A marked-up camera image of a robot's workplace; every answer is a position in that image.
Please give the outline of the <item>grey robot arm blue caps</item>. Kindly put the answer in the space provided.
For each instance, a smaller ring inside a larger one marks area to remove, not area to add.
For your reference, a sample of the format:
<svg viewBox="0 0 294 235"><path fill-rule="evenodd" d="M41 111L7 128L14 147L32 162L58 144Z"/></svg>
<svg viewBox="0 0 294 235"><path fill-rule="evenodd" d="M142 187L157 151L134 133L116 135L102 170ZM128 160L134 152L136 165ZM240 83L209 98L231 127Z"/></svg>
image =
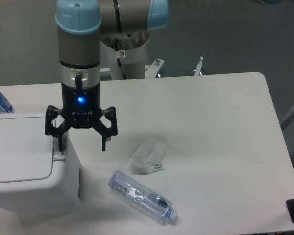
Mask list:
<svg viewBox="0 0 294 235"><path fill-rule="evenodd" d="M56 3L62 108L48 106L45 134L58 142L71 128L95 129L107 142L117 135L115 107L100 107L100 43L113 38L117 59L125 54L121 37L163 28L166 0L59 0Z"/></svg>

